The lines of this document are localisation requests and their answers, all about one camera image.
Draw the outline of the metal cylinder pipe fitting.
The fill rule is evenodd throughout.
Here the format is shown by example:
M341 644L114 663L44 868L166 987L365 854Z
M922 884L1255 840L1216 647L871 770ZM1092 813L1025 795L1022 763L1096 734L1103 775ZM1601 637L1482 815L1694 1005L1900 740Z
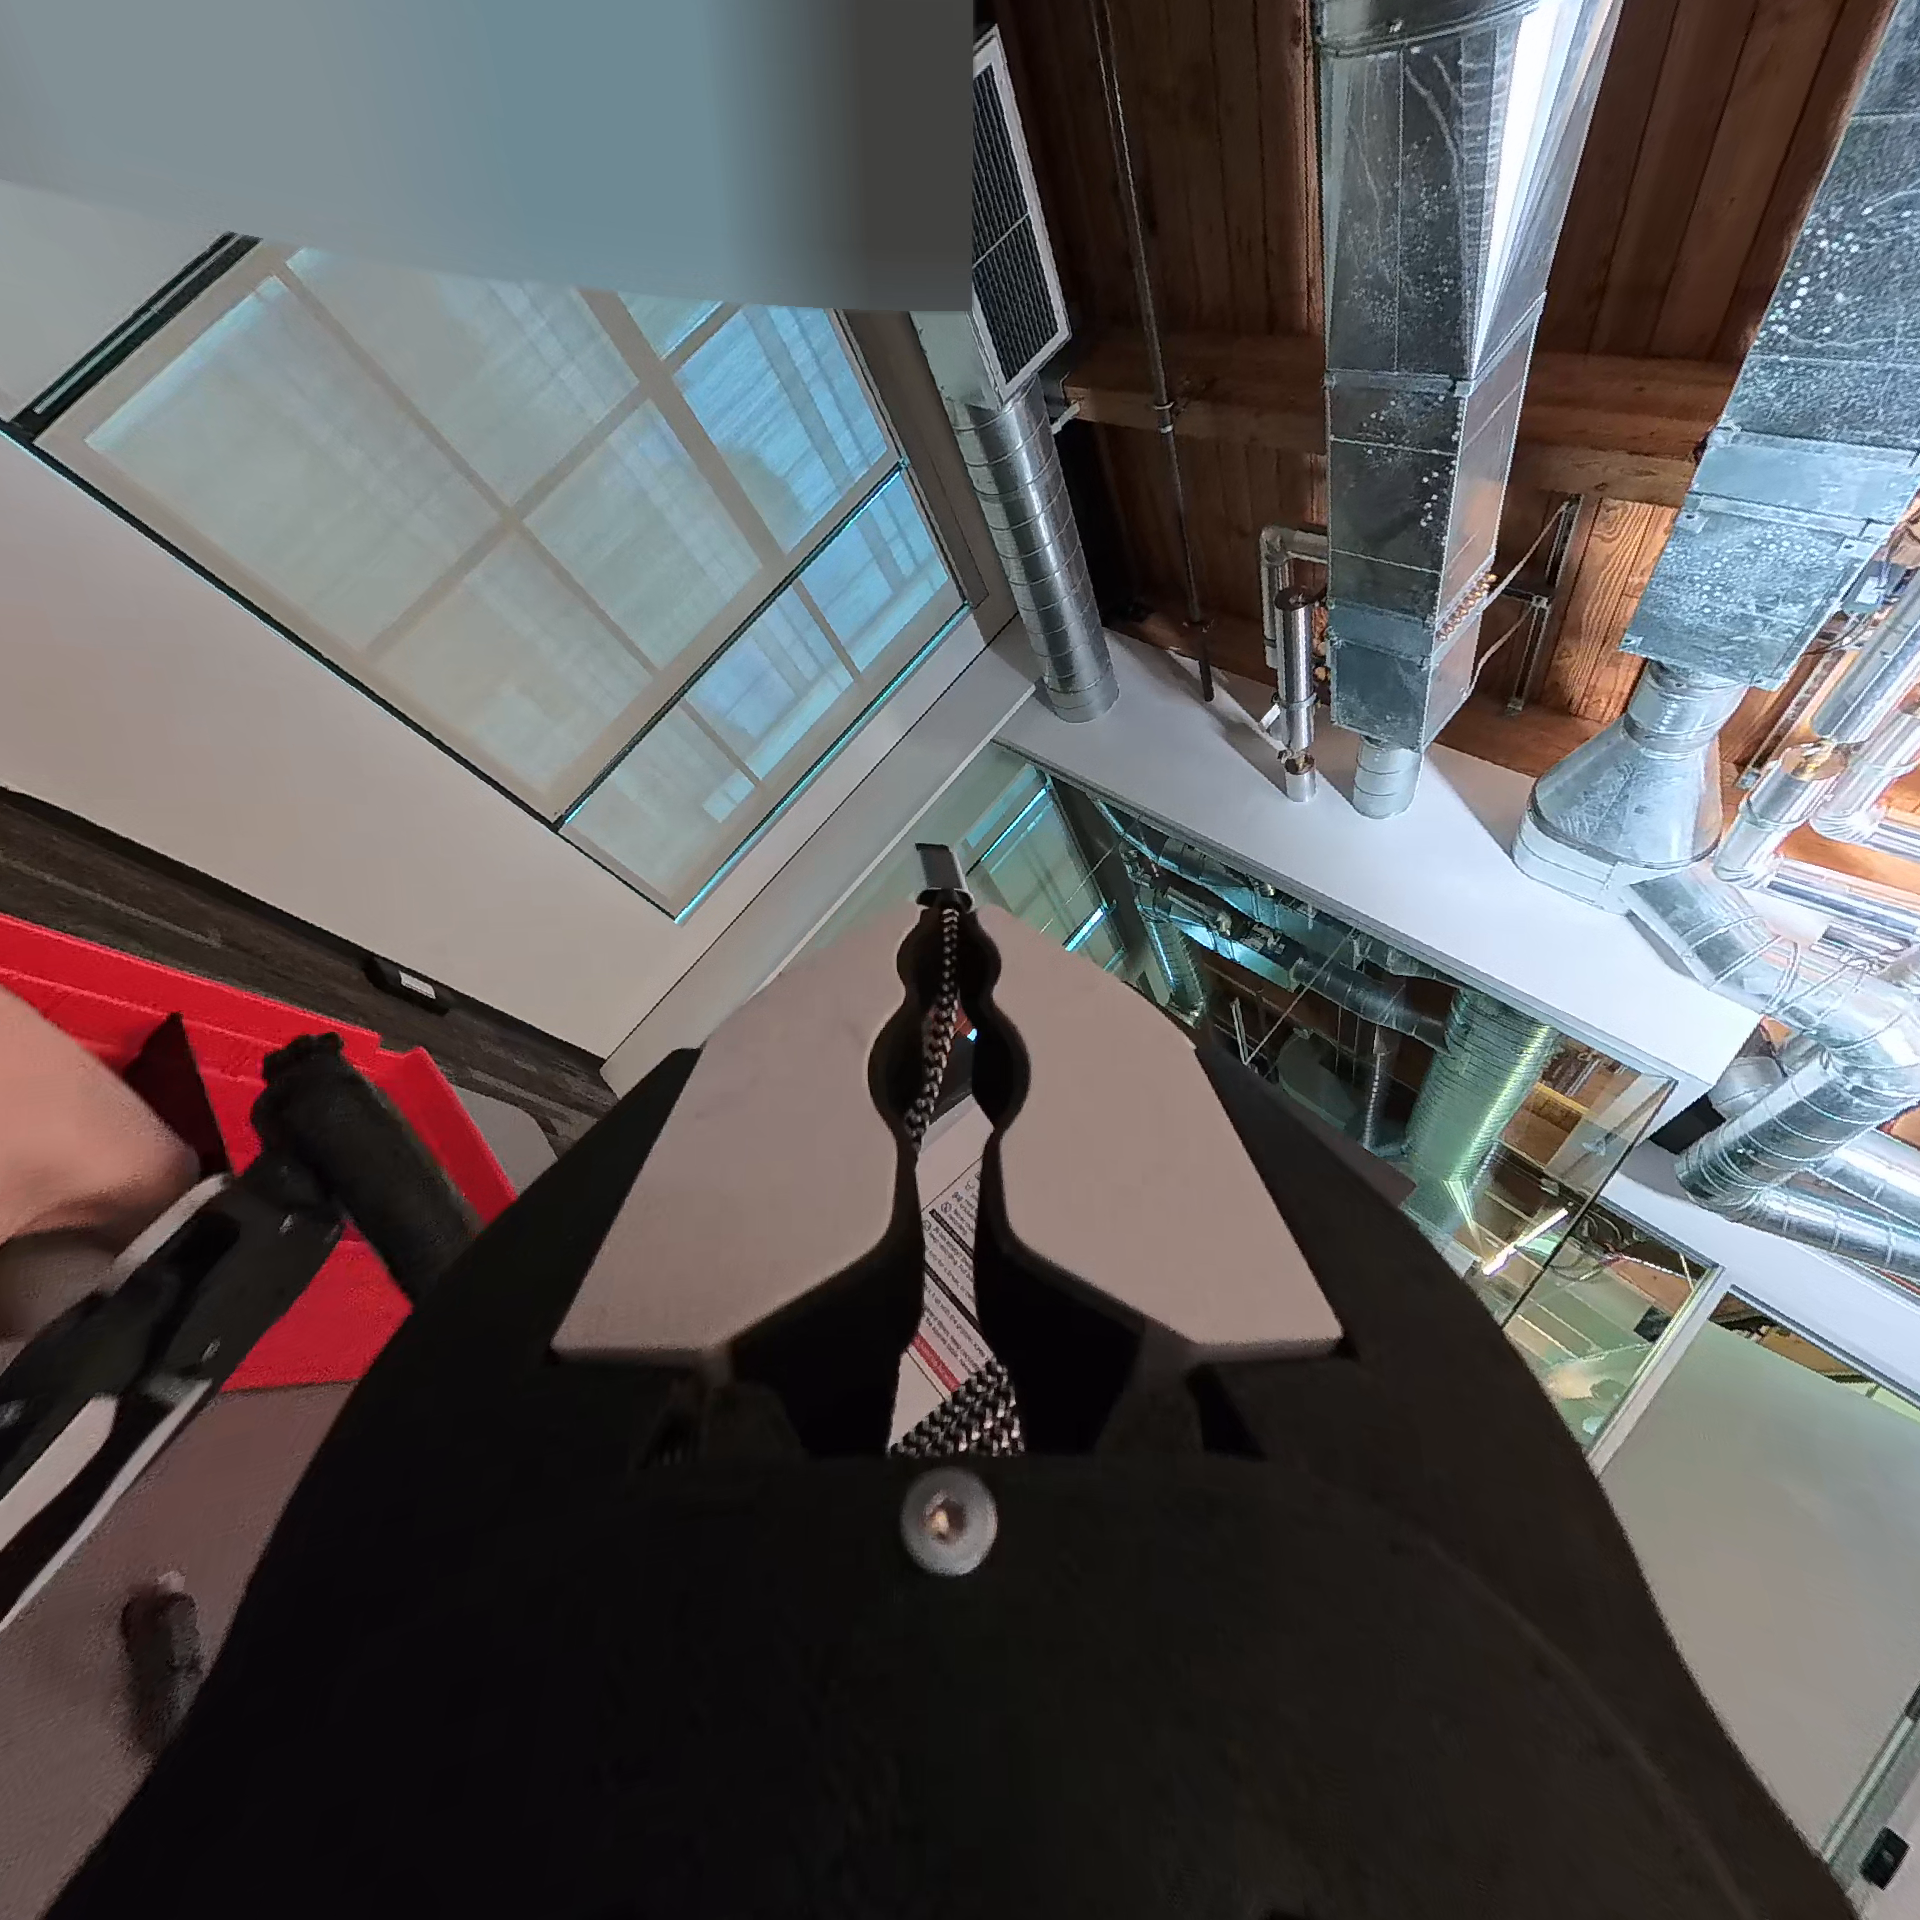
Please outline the metal cylinder pipe fitting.
M1311 531L1266 524L1257 538L1264 659L1276 679L1276 699L1261 731L1280 757L1280 790L1290 802L1317 792L1313 731L1317 615L1322 595L1305 570L1326 558L1326 538Z

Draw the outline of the rectangular metal air duct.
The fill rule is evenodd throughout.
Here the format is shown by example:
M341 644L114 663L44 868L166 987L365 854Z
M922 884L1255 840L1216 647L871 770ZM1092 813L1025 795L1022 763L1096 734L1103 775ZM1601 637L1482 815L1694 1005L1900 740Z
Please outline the rectangular metal air duct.
M1620 6L1319 5L1329 716L1401 813L1462 707Z

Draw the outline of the air vent grille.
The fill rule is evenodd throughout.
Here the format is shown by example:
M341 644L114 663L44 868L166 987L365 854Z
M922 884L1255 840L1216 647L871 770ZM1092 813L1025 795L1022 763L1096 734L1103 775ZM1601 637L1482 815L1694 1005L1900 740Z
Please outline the air vent grille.
M1071 338L1039 183L998 28L970 54L970 325L996 395L1018 394Z

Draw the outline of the red plastic bin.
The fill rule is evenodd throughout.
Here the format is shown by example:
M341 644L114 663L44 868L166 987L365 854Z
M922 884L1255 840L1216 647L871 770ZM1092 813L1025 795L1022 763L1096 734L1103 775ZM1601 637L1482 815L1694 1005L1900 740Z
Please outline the red plastic bin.
M197 1152L202 1173L238 1173L256 1158L250 1112L263 1062L298 1035L330 1030L479 1222L517 1196L463 1100L420 1047L396 1048L362 1026L14 917L2 917L2 980L140 1092ZM225 1387L351 1382L406 1312L365 1239L348 1230Z

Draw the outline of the instruction sheet in clear holder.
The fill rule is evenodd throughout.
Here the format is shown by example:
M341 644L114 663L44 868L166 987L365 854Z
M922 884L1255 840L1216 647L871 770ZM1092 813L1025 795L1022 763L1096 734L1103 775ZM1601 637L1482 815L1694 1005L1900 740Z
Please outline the instruction sheet in clear holder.
M920 1317L905 1360L938 1397L958 1392L994 1360L976 1309L977 1187L980 1157L973 1157L920 1211Z

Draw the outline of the bundle of spiral metal ducts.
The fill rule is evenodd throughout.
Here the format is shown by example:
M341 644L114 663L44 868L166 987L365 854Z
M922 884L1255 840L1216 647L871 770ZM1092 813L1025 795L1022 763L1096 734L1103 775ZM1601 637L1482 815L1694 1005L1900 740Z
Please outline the bundle of spiral metal ducts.
M1885 847L1885 798L1916 773L1916 579L1834 679L1807 739L1745 790L1711 862L1630 891L1633 919L1684 972L1756 1016L1730 1062L1719 1124L1676 1179L1738 1224L1916 1283L1916 1148L1887 1124L1916 1111L1916 943L1885 966L1799 943L1748 894L1801 827Z

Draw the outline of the interior glass window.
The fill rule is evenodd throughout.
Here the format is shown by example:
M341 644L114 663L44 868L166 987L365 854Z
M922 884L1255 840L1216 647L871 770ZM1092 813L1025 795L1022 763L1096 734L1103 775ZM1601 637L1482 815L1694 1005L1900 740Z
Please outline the interior glass window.
M965 878L1352 1143L1584 1450L1706 1266L1601 1188L1673 1080L990 746L943 815Z

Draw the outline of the short spiral metal duct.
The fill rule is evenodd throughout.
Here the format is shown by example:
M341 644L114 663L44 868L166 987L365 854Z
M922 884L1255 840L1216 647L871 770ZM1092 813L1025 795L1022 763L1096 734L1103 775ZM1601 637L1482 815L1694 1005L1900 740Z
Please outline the short spiral metal duct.
M1096 611L1062 460L1036 384L1012 395L943 395L966 479L1012 588L1039 695L1068 724L1117 702L1108 637Z

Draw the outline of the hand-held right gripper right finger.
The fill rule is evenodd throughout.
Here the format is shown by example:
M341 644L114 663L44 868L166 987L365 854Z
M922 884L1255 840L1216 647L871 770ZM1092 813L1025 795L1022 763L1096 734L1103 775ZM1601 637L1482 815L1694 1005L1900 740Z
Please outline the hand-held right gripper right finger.
M1030 1454L1092 1454L1199 1373L1322 1360L1341 1325L1192 1037L1150 999L983 904L976 1312Z

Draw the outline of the insulated silver duct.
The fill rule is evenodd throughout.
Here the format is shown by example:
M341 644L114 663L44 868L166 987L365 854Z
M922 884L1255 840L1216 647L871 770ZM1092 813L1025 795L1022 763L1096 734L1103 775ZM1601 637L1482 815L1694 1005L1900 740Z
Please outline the insulated silver duct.
M1518 868L1613 914L1720 836L1719 736L1776 687L1918 476L1918 13L1894 5L1632 615L1610 727L1534 787Z

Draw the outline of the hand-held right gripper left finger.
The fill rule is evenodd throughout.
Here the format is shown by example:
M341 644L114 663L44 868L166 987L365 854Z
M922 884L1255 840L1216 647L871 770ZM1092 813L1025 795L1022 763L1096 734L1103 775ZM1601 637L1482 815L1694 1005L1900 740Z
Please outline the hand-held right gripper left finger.
M810 1454L888 1446L920 1322L916 1157L884 1111L884 1037L920 1058L922 911L900 903L789 965L719 1021L553 1336L773 1394Z

